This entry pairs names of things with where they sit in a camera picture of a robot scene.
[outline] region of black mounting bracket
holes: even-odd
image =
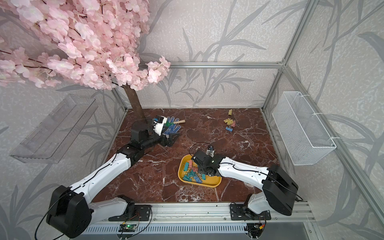
[[[146,221],[149,221],[150,215],[151,215],[150,205],[134,205],[134,208],[131,210],[131,212],[126,212],[120,216],[110,217],[108,218],[108,221],[110,222],[138,221],[140,217],[140,221],[146,222]]]
[[[268,211],[264,211],[260,214],[256,214],[249,210],[247,206],[244,204],[234,204],[231,203],[229,205],[229,209],[231,212],[231,220],[271,220],[271,213]]]

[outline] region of yellow tray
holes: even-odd
[[[204,186],[204,187],[217,187],[221,183],[221,177],[218,177],[218,176],[210,177],[208,175],[205,175],[205,180],[202,180],[203,183],[188,182],[188,181],[183,180],[183,175],[185,173],[185,171],[184,171],[185,163],[188,162],[189,160],[191,160],[191,158],[192,158],[192,156],[190,154],[188,154],[188,155],[185,155],[181,159],[180,166],[179,166],[179,172],[177,173],[177,176],[179,177],[179,179],[182,182],[193,184],[193,185],[198,185],[198,186]]]

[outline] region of wooden hammer handle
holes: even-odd
[[[180,120],[180,121],[177,121],[177,122],[173,122],[172,124],[178,124],[178,123],[183,123],[185,122],[185,120]]]

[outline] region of white wire mesh basket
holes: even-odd
[[[315,164],[336,148],[301,92],[283,92],[272,116],[293,165]]]

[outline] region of metal frame bar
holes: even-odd
[[[260,111],[262,113],[262,116],[263,116],[266,128],[267,128],[267,130],[269,132],[269,136],[271,137],[272,145],[273,145],[273,148],[275,149],[275,152],[276,152],[276,155],[277,155],[277,159],[279,160],[280,166],[284,169],[284,171],[289,173],[289,169],[285,165],[283,157],[281,156],[279,146],[277,145],[277,142],[276,142],[275,137],[274,137],[273,132],[272,132],[272,128],[269,125],[269,121],[267,120],[267,117],[265,115],[265,111],[263,109],[260,109]]]
[[[171,62],[170,68],[276,68],[281,69],[279,62]],[[140,63],[139,68],[146,68],[146,63]]]
[[[304,227],[309,240],[324,240],[316,222],[305,222]]]
[[[283,73],[288,78],[289,82],[296,91],[300,91],[303,95],[309,95],[307,90],[304,88],[304,86],[301,84],[289,66],[283,66]],[[321,113],[321,110],[313,101],[313,99],[310,96],[306,97],[309,105],[313,108],[313,110],[315,110],[317,113]],[[318,114],[317,116],[330,135],[333,137],[339,137],[337,132],[333,129],[323,114]],[[339,157],[341,163],[349,173],[352,180],[355,182],[356,186],[359,188],[364,199],[367,201],[368,205],[379,219],[379,222],[384,226],[384,198],[381,196],[377,188],[369,179],[368,175],[364,172],[357,160],[348,150],[345,143],[341,139],[333,140],[337,146],[337,148],[334,150],[336,155]]]
[[[308,25],[308,22],[310,21],[313,12],[318,4],[319,0],[309,0],[303,15],[301,16],[300,22],[297,25],[297,29],[295,34],[292,37],[291,43],[288,46],[287,52],[285,53],[285,56],[283,58],[284,65],[288,64],[289,59],[291,58],[297,44],[299,43],[301,37],[303,36],[303,33],[305,31],[305,28]]]
[[[300,41],[300,39],[304,33],[304,30],[307,27],[308,22],[310,21],[318,2],[319,2],[319,0],[309,0],[308,1],[307,5],[305,7],[304,13],[301,16],[300,22],[297,25],[296,31],[293,34],[291,43],[288,46],[287,52],[285,53],[284,58],[281,61],[283,66],[287,66],[288,61],[290,60],[293,52],[295,51],[295,48],[296,48],[297,44],[299,43],[299,41]],[[271,89],[268,92],[267,98],[264,101],[263,109],[266,108],[267,104],[271,100],[272,93],[277,88],[277,85],[280,82],[281,76],[282,76],[282,69],[279,69],[279,72],[276,75],[275,80],[273,81],[273,84],[271,86]]]
[[[113,143],[115,142],[115,139],[116,139],[116,137],[117,137],[117,135],[119,133],[119,130],[121,128],[121,125],[122,125],[126,115],[127,115],[127,109],[124,110],[124,114],[123,114],[122,118],[119,121],[118,127],[117,127],[115,133],[113,134],[113,137],[111,138],[111,141],[108,144],[108,148],[107,148],[108,150],[105,151],[104,156],[103,156],[103,160],[101,161],[100,165],[103,165],[107,161],[108,153],[111,151]]]
[[[177,203],[142,203],[151,205],[153,223],[229,223],[255,222],[255,220],[232,221],[229,202],[177,202]],[[285,216],[274,210],[270,211],[271,220],[267,222],[316,222],[308,202],[295,202],[291,216]],[[97,224],[116,224],[103,220]]]
[[[118,91],[116,90],[116,88],[113,88],[112,90],[112,94],[113,96],[116,98],[116,100],[118,101],[118,103],[120,104],[121,108],[123,109],[123,111],[127,111],[127,108],[123,102],[123,100],[121,99]]]

